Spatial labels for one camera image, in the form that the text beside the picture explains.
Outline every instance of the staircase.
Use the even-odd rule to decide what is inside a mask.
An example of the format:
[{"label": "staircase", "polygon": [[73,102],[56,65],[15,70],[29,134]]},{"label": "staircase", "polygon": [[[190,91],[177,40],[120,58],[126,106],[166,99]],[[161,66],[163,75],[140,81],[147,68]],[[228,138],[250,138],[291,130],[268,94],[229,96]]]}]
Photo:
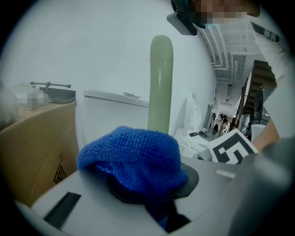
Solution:
[{"label": "staircase", "polygon": [[254,61],[252,74],[250,79],[250,88],[244,106],[243,114],[252,114],[254,115],[254,105],[256,100],[257,91],[263,85],[270,87],[276,87],[276,79],[274,74],[271,71],[271,67],[267,62],[264,61]]}]

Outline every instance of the person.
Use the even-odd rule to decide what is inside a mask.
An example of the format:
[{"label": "person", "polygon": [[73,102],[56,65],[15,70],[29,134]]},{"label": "person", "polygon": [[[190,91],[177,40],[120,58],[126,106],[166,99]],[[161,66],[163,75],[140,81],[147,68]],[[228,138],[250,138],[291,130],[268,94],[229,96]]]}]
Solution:
[{"label": "person", "polygon": [[[250,0],[189,0],[191,9],[194,9],[197,17],[209,18],[208,22],[222,23],[225,18],[244,17],[265,29],[265,33],[270,32],[278,35],[280,41],[285,38],[280,28],[272,20],[263,7]],[[295,119],[295,110],[288,106],[279,105],[290,104],[295,100],[295,80],[293,78],[294,60],[288,52],[288,44],[279,44],[266,37],[254,34],[255,43],[265,60],[271,67],[277,81],[277,88],[264,103],[265,109],[270,114],[271,119],[260,133],[252,141],[258,151],[262,151],[266,146],[277,142],[280,138],[295,136],[295,128],[292,125]]]},{"label": "person", "polygon": [[218,131],[218,124],[216,124],[213,128],[214,131]]},{"label": "person", "polygon": [[221,127],[221,125],[222,125],[222,117],[223,117],[223,114],[220,114],[219,116],[218,116],[218,119],[217,119],[217,121],[216,121],[216,125],[217,125],[217,127],[218,127],[218,130],[217,131],[219,131],[220,130],[220,127]]},{"label": "person", "polygon": [[227,127],[228,127],[228,120],[226,118],[223,118],[223,123],[220,126],[220,131],[222,131],[223,133],[226,133]]}]

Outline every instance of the white plastic object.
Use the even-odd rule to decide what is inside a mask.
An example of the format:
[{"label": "white plastic object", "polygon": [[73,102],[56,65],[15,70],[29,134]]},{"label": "white plastic object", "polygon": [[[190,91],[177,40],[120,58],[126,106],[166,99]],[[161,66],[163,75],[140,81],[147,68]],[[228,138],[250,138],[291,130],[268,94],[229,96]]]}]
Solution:
[{"label": "white plastic object", "polygon": [[189,94],[186,104],[183,128],[177,129],[174,138],[179,144],[180,154],[184,157],[193,158],[196,153],[202,152],[208,147],[208,141],[199,135],[190,136],[190,133],[197,133],[201,125],[201,110],[195,94]]},{"label": "white plastic object", "polygon": [[108,92],[85,90],[83,99],[84,144],[88,144],[119,126],[146,129],[148,102]]},{"label": "white plastic object", "polygon": [[253,141],[255,138],[257,138],[264,128],[265,128],[265,125],[262,125],[262,124],[251,125],[251,131],[252,131],[251,140]]}]

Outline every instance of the brown cardboard box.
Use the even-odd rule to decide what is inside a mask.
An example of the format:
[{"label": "brown cardboard box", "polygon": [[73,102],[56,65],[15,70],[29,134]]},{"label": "brown cardboard box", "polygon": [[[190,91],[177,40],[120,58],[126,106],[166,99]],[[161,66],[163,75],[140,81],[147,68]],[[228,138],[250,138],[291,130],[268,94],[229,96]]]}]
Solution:
[{"label": "brown cardboard box", "polygon": [[19,108],[0,132],[0,170],[14,198],[28,206],[77,170],[75,102]]}]

